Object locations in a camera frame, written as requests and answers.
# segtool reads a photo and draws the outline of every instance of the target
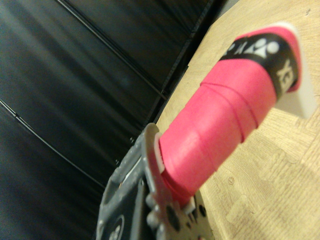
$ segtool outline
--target gray plastic part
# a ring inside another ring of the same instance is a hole
[[[96,240],[105,238],[104,231],[111,227],[113,213],[119,211],[122,201],[130,197],[129,193],[136,187],[135,202],[127,206],[134,206],[130,235],[123,235],[118,240],[215,239],[200,192],[194,196],[195,209],[186,214],[165,186],[154,148],[158,132],[154,123],[148,124],[110,177],[100,205]]]

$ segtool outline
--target wooden surface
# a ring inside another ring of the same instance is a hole
[[[157,123],[160,131],[235,37],[277,21],[298,29],[320,105],[320,1],[240,0],[206,34]],[[320,108],[307,120],[272,109],[201,192],[217,240],[320,240]]]

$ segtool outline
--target black grip band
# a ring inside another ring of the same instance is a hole
[[[276,34],[263,33],[234,41],[220,61],[227,59],[249,59],[260,64],[270,75],[277,99],[298,81],[295,55]]]

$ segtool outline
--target yonex logo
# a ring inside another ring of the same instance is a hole
[[[234,51],[233,55],[254,54],[265,59],[267,54],[276,54],[279,51],[279,48],[279,43],[276,41],[267,43],[267,39],[260,38],[251,45],[248,44],[248,41],[240,43],[237,47],[236,43],[233,43],[223,56],[231,54]]]

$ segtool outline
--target black panel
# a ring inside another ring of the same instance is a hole
[[[0,239],[91,239],[103,188],[0,106]]]
[[[70,2],[163,87],[208,0]]]
[[[106,183],[157,93],[55,1],[3,1],[0,15],[0,98]]]

